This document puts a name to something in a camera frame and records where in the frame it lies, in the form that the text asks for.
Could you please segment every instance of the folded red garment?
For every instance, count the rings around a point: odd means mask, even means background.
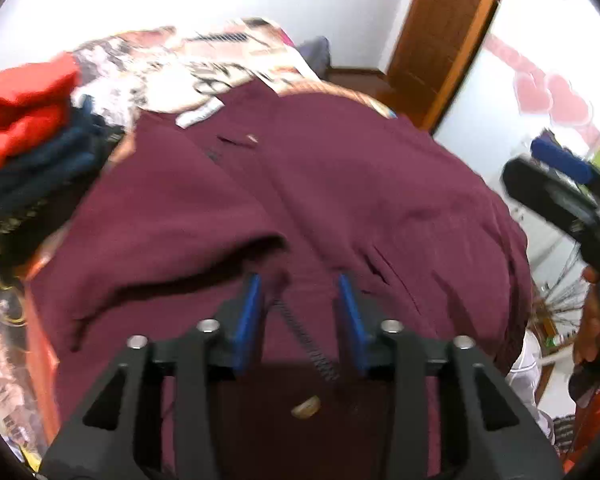
[[[71,54],[0,72],[0,168],[55,134],[68,119],[68,99],[79,80]]]

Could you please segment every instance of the baseboard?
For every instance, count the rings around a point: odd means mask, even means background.
[[[330,74],[356,74],[356,75],[377,75],[384,77],[384,73],[377,68],[357,68],[353,66],[331,66]]]

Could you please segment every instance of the dark blue folded garment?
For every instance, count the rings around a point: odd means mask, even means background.
[[[72,108],[63,131],[0,169],[0,220],[102,165],[105,125],[91,105],[87,98],[82,108]]]

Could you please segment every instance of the pink heart sticker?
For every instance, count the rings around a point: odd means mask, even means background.
[[[537,84],[531,74],[516,74],[513,87],[521,114],[545,114],[551,110],[551,94],[544,83]]]
[[[549,75],[546,87],[551,92],[554,105],[549,111],[551,122],[557,126],[586,126],[591,122],[592,110],[588,102],[571,88],[561,75]]]

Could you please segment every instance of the red cloth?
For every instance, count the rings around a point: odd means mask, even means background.
[[[79,70],[71,54],[0,72],[0,168],[66,124]]]
[[[101,176],[30,284],[60,361],[62,420],[128,336],[182,334],[237,292],[246,269],[333,359],[347,269],[410,330],[467,334],[510,369],[531,305],[525,235],[479,176],[406,118],[347,98],[281,98],[260,81],[220,98],[222,110],[185,130],[175,115],[143,114],[136,152]],[[334,389],[279,312],[267,316],[263,360],[210,394],[223,477],[378,478],[387,386]],[[312,396],[320,412],[293,418]]]

